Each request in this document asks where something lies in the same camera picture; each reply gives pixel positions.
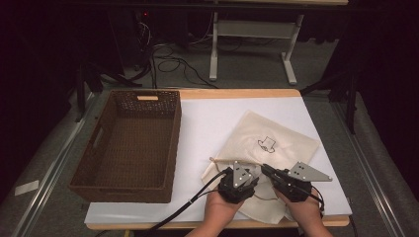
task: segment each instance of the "cloth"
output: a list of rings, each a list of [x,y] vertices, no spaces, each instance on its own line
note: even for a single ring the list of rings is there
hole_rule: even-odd
[[[308,163],[319,146],[318,140],[286,128],[270,119],[248,111],[218,154],[202,175],[206,184],[212,177],[233,162],[238,161],[253,177],[259,177],[255,195],[248,198],[239,211],[249,218],[277,224],[285,216],[287,208],[277,199],[270,179],[262,174],[260,166],[268,164],[276,169],[290,169],[296,162]],[[214,189],[218,183],[209,188]]]

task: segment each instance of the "white table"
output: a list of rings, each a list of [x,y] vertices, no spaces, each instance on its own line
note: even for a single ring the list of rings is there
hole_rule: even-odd
[[[92,202],[85,223],[91,229],[145,229],[165,219],[193,197],[204,185],[201,175],[216,155],[243,114],[251,110],[297,132],[320,140],[297,90],[230,89],[181,90],[182,121],[175,180],[170,203]],[[333,178],[315,183],[325,200],[324,223],[344,226],[351,208],[330,164],[323,145],[310,165]],[[203,219],[206,199],[199,198],[181,215],[163,228],[194,228]],[[265,224],[237,213],[228,228],[294,227],[283,219]]]

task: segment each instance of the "hand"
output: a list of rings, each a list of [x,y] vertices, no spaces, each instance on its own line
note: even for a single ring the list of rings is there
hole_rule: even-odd
[[[226,202],[218,192],[207,195],[204,221],[196,229],[191,231],[188,237],[215,237],[231,222],[235,213],[243,204]]]
[[[282,199],[287,207],[290,209],[293,219],[298,223],[298,226],[304,231],[306,237],[329,237],[332,234],[323,225],[320,217],[320,208],[318,201],[312,197],[308,197],[306,201],[291,202],[281,192],[274,189],[278,198]],[[318,197],[315,189],[312,194]]]

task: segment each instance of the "white paper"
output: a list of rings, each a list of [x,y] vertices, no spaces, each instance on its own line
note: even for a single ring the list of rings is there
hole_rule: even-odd
[[[301,97],[182,100],[172,201],[167,204],[92,202],[85,223],[160,222],[174,213],[203,187],[201,174],[209,165],[210,157],[219,152],[248,110],[320,140]],[[313,183],[323,194],[325,215],[352,214],[322,144],[309,165],[333,178],[332,182]],[[205,197],[199,198],[173,221],[201,221],[205,201]],[[238,213],[235,219],[248,217]]]

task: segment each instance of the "brown wicker basket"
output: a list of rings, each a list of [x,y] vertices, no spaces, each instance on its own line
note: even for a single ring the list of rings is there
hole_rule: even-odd
[[[178,91],[111,91],[69,189],[88,201],[170,202]]]

